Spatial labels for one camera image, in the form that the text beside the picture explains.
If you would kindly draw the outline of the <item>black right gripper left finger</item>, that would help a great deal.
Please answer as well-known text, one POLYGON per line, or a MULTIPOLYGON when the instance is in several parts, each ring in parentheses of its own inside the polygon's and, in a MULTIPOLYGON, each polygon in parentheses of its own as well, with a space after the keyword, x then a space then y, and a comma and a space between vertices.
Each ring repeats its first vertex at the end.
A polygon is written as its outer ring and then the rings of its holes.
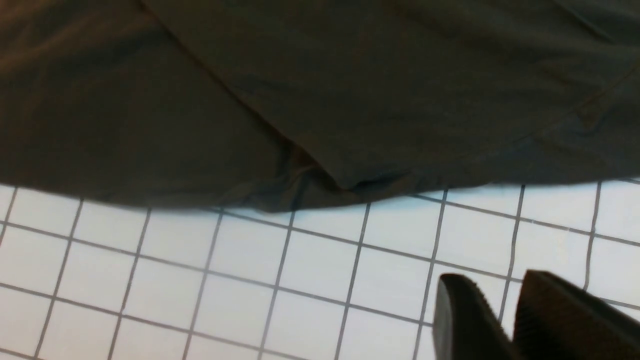
POLYGON ((519 360, 475 282, 455 273, 439 276, 433 319, 437 360, 519 360))

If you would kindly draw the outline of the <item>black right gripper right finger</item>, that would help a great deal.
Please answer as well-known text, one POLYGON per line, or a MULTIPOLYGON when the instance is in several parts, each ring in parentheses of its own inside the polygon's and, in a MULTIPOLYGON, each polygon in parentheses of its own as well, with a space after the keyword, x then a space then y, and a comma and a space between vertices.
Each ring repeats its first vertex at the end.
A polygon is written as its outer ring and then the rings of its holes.
POLYGON ((513 342, 526 360, 637 360, 639 322, 548 271, 527 271, 513 342))

